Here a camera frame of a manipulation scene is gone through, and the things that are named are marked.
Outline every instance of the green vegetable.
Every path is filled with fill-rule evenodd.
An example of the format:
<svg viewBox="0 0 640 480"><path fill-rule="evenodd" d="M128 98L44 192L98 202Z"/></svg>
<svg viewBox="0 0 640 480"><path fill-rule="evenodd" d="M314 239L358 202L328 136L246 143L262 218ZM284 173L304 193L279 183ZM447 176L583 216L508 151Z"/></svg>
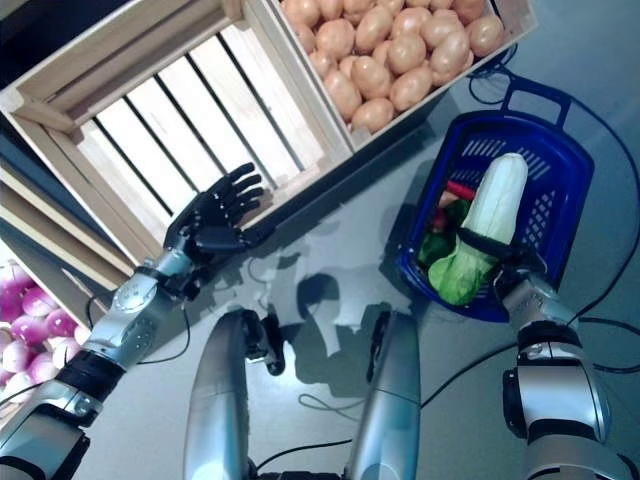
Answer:
<svg viewBox="0 0 640 480"><path fill-rule="evenodd" d="M418 251L418 264L426 270L436 260L449 255L456 245L455 230L462 224L471 202L456 200L444 208L447 216L447 227L442 233L435 233L428 229Z"/></svg>
<svg viewBox="0 0 640 480"><path fill-rule="evenodd" d="M517 153L507 153L491 162L462 227L510 243L527 173L527 164ZM495 259L456 238L453 252L429 268L429 282L447 303L465 305L494 264Z"/></svg>

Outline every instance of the gray floor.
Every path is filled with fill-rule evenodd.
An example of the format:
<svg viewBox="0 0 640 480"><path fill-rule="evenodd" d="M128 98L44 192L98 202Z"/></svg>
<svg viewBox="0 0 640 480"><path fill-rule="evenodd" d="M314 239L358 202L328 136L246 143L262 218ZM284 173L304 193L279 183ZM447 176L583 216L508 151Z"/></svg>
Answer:
<svg viewBox="0 0 640 480"><path fill-rule="evenodd" d="M512 66L586 101L640 158L640 3L619 0L615 8L612 3L535 1L541 27L522 42ZM530 100L519 105L538 108ZM344 410L353 417L346 418L304 407L299 396L315 395L336 407L362 398L371 319L381 302L412 312L421 324L423 396L476 356L511 341L508 325L465 319L411 298L393 280L386 260L393 251L394 225L402 224L396 222L398 215L403 205L415 202L449 122L459 112L478 108L466 93L466 81L461 82L431 114L430 128L414 133L411 148L391 151L341 186L340 201L320 201L306 224L290 225L254 252L255 259L238 261L223 272L190 309L200 321L187 354L169 364L137 368L109 398L90 429L93 445L77 478L181 478L195 369L215 319L234 305L264 312L271 304L291 339L281 377L270 377L260 364L248 367L250 451L258 462L281 449L354 434L358 407ZM596 161L561 287L567 304L579 308L604 288L627 248L635 200L621 153L602 129L579 114L572 114L569 123L567 129ZM396 166L380 176L381 162ZM639 267L636 257L594 314L640 326ZM585 326L582 335L598 361L637 361L637 339L592 326ZM157 355L180 349L183 340L172 340ZM513 363L513 353L491 360L424 410L417 478L519 478L524 444L505 427L501 406L501 373ZM639 378L607 375L604 380L615 419L610 443L640 464ZM340 472L347 455L347 447L300 452L271 467Z"/></svg>

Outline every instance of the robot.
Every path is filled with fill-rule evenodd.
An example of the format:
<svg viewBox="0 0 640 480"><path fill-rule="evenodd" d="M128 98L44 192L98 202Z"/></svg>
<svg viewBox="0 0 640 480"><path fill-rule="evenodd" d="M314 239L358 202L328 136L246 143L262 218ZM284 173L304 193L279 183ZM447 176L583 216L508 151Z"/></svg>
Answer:
<svg viewBox="0 0 640 480"><path fill-rule="evenodd" d="M120 378L149 352L167 313L198 295L214 260L243 252L270 233L236 227L259 205L263 193L255 186L260 176L246 176L252 170L251 165L240 167L191 201L169 227L160 258L138 267L120 286L83 350L55 379L39 386L3 427L0 479L73 477L90 444L83 429L100 414ZM482 240L468 239L479 247ZM506 265L495 278L518 338L516 367L503 376L503 399L508 427L527 441L522 478L637 478L637 469L604 445L611 424L609 407L571 325L572 312L535 269ZM261 321L249 310L225 314L214 327L198 368L184 478L415 478L420 425L416 323L397 312L378 322L370 392L342 476L258 475L247 452L245 362L264 360L269 372L278 375L284 369L282 339L273 316Z"/></svg>

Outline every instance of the red onion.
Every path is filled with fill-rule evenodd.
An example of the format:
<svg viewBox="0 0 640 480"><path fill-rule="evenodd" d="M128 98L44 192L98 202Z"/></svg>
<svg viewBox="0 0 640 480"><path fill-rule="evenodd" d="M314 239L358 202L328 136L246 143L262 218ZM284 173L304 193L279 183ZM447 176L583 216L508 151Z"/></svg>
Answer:
<svg viewBox="0 0 640 480"><path fill-rule="evenodd" d="M27 369L35 352L20 341L13 341L2 352L2 368L8 372L23 372Z"/></svg>
<svg viewBox="0 0 640 480"><path fill-rule="evenodd" d="M53 365L51 352L44 352L33 359L27 370L33 383L42 383L51 380L58 374L58 369Z"/></svg>
<svg viewBox="0 0 640 480"><path fill-rule="evenodd" d="M53 365L62 369L76 353L80 351L80 345L73 338L65 338L53 351Z"/></svg>
<svg viewBox="0 0 640 480"><path fill-rule="evenodd" d="M72 337L78 324L62 308L51 312L46 319L49 333L55 337Z"/></svg>
<svg viewBox="0 0 640 480"><path fill-rule="evenodd" d="M32 386L33 380L27 374L27 372L16 373L11 379L7 382L7 387L4 389L3 398L7 398L15 393L18 393L20 390L24 390ZM9 400L11 403L22 403L27 400L33 393L33 390L23 393L22 395L18 395L17 397Z"/></svg>
<svg viewBox="0 0 640 480"><path fill-rule="evenodd" d="M29 274L16 263L10 263L0 268L0 288L2 289L15 288L22 291L35 285L36 282L31 280Z"/></svg>
<svg viewBox="0 0 640 480"><path fill-rule="evenodd" d="M49 330L41 318L22 315L11 324L11 335L29 346L39 345L49 338Z"/></svg>
<svg viewBox="0 0 640 480"><path fill-rule="evenodd" d="M27 290L22 300L22 309L27 315L43 317L58 308L58 304L40 287Z"/></svg>
<svg viewBox="0 0 640 480"><path fill-rule="evenodd" d="M5 287L0 291L0 321L13 322L22 315L22 296L15 287Z"/></svg>
<svg viewBox="0 0 640 480"><path fill-rule="evenodd" d="M2 365L0 365L0 385L4 385L5 383L7 383L7 381L11 377L13 377L13 372L6 371L4 368L2 368Z"/></svg>
<svg viewBox="0 0 640 480"><path fill-rule="evenodd" d="M4 328L0 329L0 353L4 350L4 347L13 342L13 337L9 333L9 330Z"/></svg>

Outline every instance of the blue plastic basket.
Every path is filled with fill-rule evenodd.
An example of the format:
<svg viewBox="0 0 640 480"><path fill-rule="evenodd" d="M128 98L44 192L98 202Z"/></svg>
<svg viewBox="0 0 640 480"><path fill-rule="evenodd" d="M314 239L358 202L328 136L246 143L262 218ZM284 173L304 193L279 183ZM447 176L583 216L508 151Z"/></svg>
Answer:
<svg viewBox="0 0 640 480"><path fill-rule="evenodd" d="M523 91L560 106L555 124L513 111L514 92ZM500 110L466 113L449 127L422 192L398 266L408 283L427 297L462 315L506 322L506 312L488 285L471 303L456 307L442 300L417 263L421 240L431 225L446 181L477 188L491 161L508 152L521 154L529 166L514 240L534 247L547 263L547 280L558 287L578 227L593 175L593 160L564 131L571 99L559 90L517 78Z"/></svg>

